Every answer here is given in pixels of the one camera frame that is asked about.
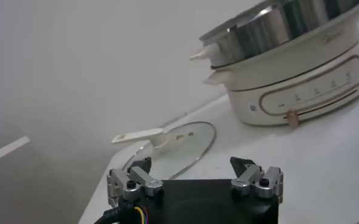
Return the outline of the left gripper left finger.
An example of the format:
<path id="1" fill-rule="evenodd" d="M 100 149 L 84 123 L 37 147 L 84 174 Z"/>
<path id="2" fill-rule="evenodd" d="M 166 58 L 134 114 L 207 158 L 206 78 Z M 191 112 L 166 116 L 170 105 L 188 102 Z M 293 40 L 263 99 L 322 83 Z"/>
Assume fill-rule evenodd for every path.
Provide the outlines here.
<path id="1" fill-rule="evenodd" d="M 134 161 L 126 170 L 111 169 L 107 174 L 107 199 L 111 207 L 121 201 L 135 203 L 143 197 L 158 199 L 164 195 L 164 184 L 150 176 L 150 157 Z"/>

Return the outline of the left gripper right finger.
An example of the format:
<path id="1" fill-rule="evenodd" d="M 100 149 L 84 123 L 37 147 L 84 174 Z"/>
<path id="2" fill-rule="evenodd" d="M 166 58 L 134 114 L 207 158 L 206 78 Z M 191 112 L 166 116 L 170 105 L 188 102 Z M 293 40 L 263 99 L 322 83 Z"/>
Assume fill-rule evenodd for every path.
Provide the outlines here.
<path id="1" fill-rule="evenodd" d="M 230 164 L 236 178 L 231 180 L 231 189 L 240 197 L 250 194 L 268 200 L 275 197 L 283 202 L 283 172 L 279 167 L 270 167 L 267 171 L 251 159 L 231 157 Z"/>

